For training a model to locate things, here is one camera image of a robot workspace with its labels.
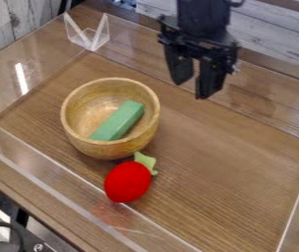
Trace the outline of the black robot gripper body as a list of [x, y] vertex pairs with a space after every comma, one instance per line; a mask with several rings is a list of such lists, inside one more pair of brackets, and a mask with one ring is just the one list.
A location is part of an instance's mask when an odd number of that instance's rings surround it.
[[210, 59], [224, 64], [228, 73], [236, 71], [238, 41], [230, 35], [232, 9], [242, 2], [234, 0], [177, 0], [178, 13], [162, 15], [159, 42], [178, 46], [198, 61]]

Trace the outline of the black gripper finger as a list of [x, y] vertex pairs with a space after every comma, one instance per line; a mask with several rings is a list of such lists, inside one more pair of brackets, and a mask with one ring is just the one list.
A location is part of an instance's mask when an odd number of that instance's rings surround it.
[[165, 53], [171, 79], [179, 86], [187, 82], [194, 75], [193, 58], [178, 46], [173, 45], [165, 46]]
[[195, 81], [195, 98], [207, 99], [224, 89], [226, 69], [221, 62], [210, 59], [199, 61], [199, 76]]

